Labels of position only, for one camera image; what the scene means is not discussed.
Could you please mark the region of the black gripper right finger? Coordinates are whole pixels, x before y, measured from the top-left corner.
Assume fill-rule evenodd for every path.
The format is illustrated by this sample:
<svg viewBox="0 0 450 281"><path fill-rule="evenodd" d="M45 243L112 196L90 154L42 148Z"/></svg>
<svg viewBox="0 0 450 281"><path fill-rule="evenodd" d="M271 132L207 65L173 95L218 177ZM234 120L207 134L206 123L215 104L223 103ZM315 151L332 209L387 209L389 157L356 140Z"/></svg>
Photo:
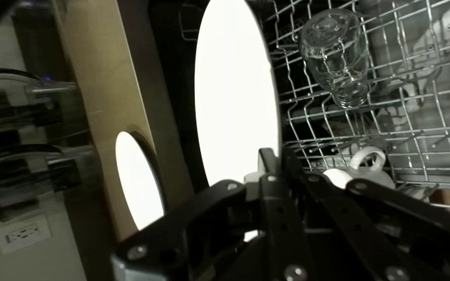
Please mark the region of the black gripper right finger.
<svg viewBox="0 0 450 281"><path fill-rule="evenodd" d="M401 254L389 271L407 281L450 281L450 212L367 179L351 179L346 193Z"/></svg>

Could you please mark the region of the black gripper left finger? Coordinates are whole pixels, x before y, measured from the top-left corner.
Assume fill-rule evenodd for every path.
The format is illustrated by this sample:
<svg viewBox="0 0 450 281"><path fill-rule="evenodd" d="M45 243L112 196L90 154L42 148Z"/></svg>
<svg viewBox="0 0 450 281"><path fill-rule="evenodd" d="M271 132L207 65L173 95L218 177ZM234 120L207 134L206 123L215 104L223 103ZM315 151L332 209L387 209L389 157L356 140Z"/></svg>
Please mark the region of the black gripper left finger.
<svg viewBox="0 0 450 281"><path fill-rule="evenodd" d="M192 281L242 241L232 210L246 188L218 181L121 240L111 254L115 281Z"/></svg>

